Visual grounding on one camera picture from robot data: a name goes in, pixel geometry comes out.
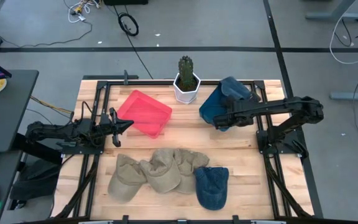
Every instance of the wooden tabletop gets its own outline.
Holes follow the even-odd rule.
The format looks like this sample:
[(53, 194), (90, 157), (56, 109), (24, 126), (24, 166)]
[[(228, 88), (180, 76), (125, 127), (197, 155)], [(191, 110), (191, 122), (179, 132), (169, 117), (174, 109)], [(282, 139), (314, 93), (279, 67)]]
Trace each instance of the wooden tabletop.
[[(82, 101), (89, 105), (93, 104), (97, 82), (81, 82), (75, 107), (77, 119), (81, 114)], [(265, 87), (268, 100), (284, 98), (280, 80), (265, 80)], [(139, 90), (171, 107), (172, 117), (157, 139), (151, 139), (133, 127), (119, 136), (122, 144), (120, 148), (113, 146), (110, 137), (106, 138), (104, 154), (99, 160), (92, 220), (121, 220), (123, 215), (129, 215), (130, 220), (231, 220), (233, 215), (238, 215), (240, 219), (273, 218), (264, 160), (259, 154), (255, 136), (256, 122), (253, 126), (232, 127), (226, 132), (221, 132), (205, 123), (199, 116), (198, 109), (215, 88), (201, 85), (197, 99), (190, 105), (184, 105), (176, 101), (173, 86), (111, 87), (108, 108), (114, 107), (118, 110), (133, 90)], [(99, 105), (103, 103), (103, 96), (102, 93)], [(84, 114), (85, 117), (90, 117), (88, 110), (85, 110)], [(274, 125), (279, 125), (287, 118), (287, 114), (272, 116)], [(149, 184), (144, 184), (136, 196), (127, 203), (119, 203), (108, 195), (107, 187), (115, 170), (118, 154), (126, 154), (138, 161), (148, 160), (154, 150), (162, 147), (180, 147), (202, 152), (210, 158), (208, 166), (227, 167), (230, 177), (225, 207), (218, 211), (207, 210), (198, 203), (196, 194), (158, 194)], [(313, 209), (300, 159), (294, 154), (282, 154), (280, 158), (287, 189), (303, 209), (312, 214)], [(82, 160), (82, 155), (74, 156), (62, 167), (52, 216), (62, 210), (77, 189)], [(275, 189), (280, 214), (284, 215), (281, 194), (277, 187)], [(83, 215), (85, 210), (86, 196), (87, 192), (83, 197), (80, 215)]]

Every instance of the potted plant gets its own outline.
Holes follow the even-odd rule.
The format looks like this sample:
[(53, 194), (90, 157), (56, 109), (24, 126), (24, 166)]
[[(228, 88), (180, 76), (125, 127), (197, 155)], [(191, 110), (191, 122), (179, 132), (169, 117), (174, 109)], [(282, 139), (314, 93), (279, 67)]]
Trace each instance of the potted plant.
[(193, 72), (193, 61), (189, 56), (179, 60), (179, 73), (173, 81), (177, 101), (189, 104), (196, 97), (201, 80)]

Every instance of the table leg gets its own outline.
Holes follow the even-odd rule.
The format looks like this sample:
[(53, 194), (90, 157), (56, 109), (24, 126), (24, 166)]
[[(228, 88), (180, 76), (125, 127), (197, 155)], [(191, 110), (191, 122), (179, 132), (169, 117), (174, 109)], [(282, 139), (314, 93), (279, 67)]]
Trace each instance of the table leg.
[(343, 15), (345, 20), (358, 20), (358, 13), (345, 13), (355, 0), (342, 0), (332, 12), (307, 12), (306, 19), (318, 19), (323, 21), (338, 21)]

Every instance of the white cable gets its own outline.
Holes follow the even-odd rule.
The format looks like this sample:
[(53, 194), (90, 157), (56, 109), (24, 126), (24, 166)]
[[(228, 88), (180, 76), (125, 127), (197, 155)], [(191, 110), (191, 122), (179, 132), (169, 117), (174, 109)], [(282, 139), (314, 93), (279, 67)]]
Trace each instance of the white cable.
[(339, 60), (338, 58), (335, 57), (334, 53), (333, 53), (333, 50), (332, 50), (332, 44), (333, 44), (333, 40), (334, 40), (334, 34), (335, 34), (335, 30), (336, 30), (336, 27), (338, 26), (339, 22), (342, 20), (342, 17), (345, 15), (345, 13), (353, 6), (354, 3), (352, 3), (349, 8), (346, 9), (346, 11), (341, 15), (341, 17), (339, 18), (339, 20), (336, 22), (336, 25), (335, 25), (335, 28), (334, 28), (334, 32), (333, 32), (333, 36), (331, 37), (331, 41), (329, 43), (329, 51), (331, 52), (331, 55), (333, 55), (333, 57), (335, 58), (335, 60), (339, 63), (342, 63), (342, 64), (345, 64), (345, 65), (352, 65), (352, 64), (355, 64), (355, 63), (358, 63), (358, 61), (355, 61), (355, 62), (343, 62), (341, 60)]
[[(71, 22), (71, 23), (76, 23), (76, 22), (80, 22), (80, 21), (81, 21), (81, 19), (77, 19), (77, 20), (75, 20), (75, 21), (72, 21), (72, 20), (70, 19), (70, 16), (71, 16), (70, 13), (71, 13), (71, 9), (73, 9), (75, 6), (77, 6), (77, 5), (79, 5), (79, 4), (82, 4), (82, 3), (83, 3), (83, 1), (80, 1), (79, 3), (72, 5), (72, 6), (68, 9), (68, 21), (69, 21), (69, 22)], [(89, 13), (91, 12), (91, 9), (90, 9), (89, 6), (94, 6), (94, 4), (93, 4), (93, 3), (90, 3), (90, 2), (87, 2), (87, 3), (85, 3), (85, 5), (83, 6), (83, 9), (85, 10), (85, 12), (86, 12), (87, 14), (89, 14)]]

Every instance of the cap brim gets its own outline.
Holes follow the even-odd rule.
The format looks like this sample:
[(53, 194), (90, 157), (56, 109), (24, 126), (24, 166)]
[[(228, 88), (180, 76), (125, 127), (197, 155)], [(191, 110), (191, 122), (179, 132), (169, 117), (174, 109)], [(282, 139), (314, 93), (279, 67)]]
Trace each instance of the cap brim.
[(141, 186), (142, 184), (139, 185), (123, 184), (121, 181), (119, 181), (116, 173), (114, 172), (109, 183), (108, 192), (109, 195), (111, 195), (112, 197), (114, 197), (120, 202), (129, 202), (130, 200), (132, 200), (132, 198), (135, 197), (136, 193), (138, 192)]
[(196, 192), (196, 177), (194, 175), (181, 175), (180, 183), (175, 190), (184, 194)]
[(167, 193), (180, 183), (180, 172), (178, 164), (172, 162), (171, 168), (160, 177), (152, 177), (146, 174), (147, 182), (158, 193)]
[(196, 188), (196, 193), (200, 205), (208, 210), (219, 210), (226, 204), (227, 187), (218, 194), (210, 194), (199, 188)]

